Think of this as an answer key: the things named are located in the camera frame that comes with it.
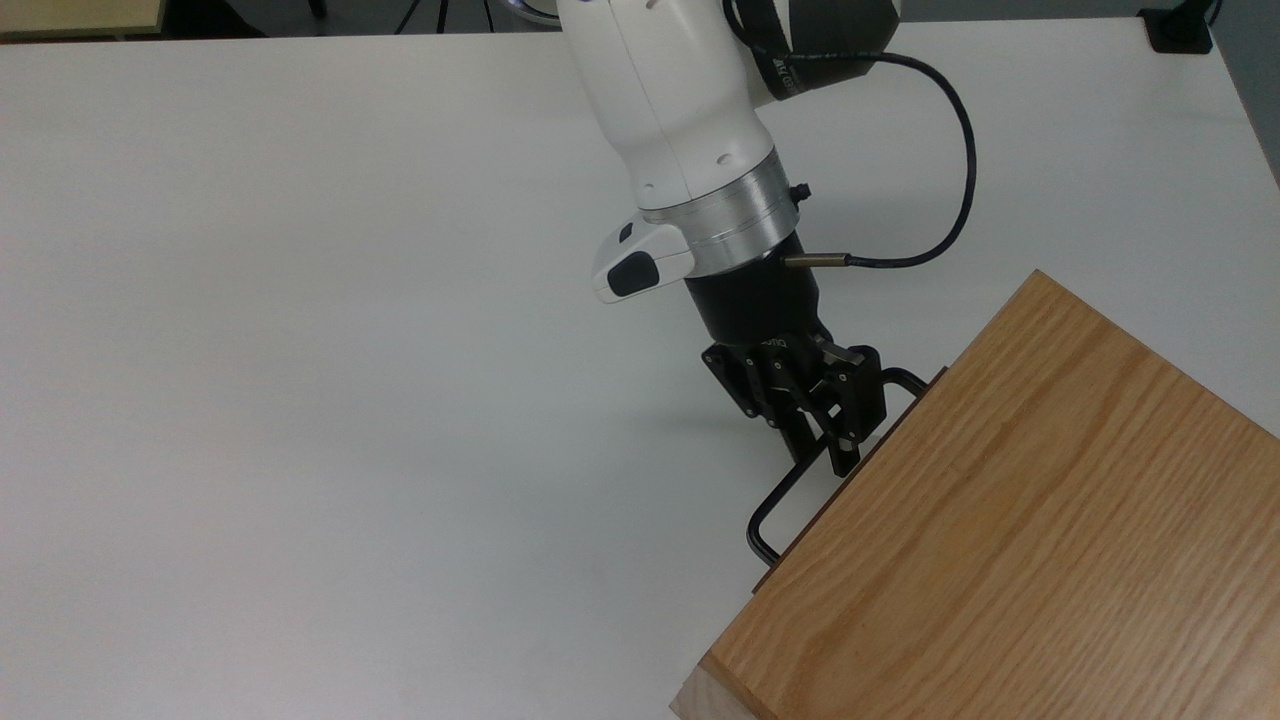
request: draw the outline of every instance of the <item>white tabletop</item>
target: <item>white tabletop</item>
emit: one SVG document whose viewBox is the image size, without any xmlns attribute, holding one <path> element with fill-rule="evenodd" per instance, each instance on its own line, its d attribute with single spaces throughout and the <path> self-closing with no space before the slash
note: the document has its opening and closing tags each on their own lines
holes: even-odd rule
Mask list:
<svg viewBox="0 0 1280 720">
<path fill-rule="evenodd" d="M 1216 54 L 893 49 L 978 200 L 925 268 L 822 272 L 837 340 L 931 375 L 1042 268 L 1280 433 L 1280 193 Z M 927 81 L 762 115 L 810 250 L 950 223 Z M 668 717 L 788 461 L 682 288 L 594 300 L 631 211 L 558 35 L 0 47 L 0 715 Z"/>
</svg>

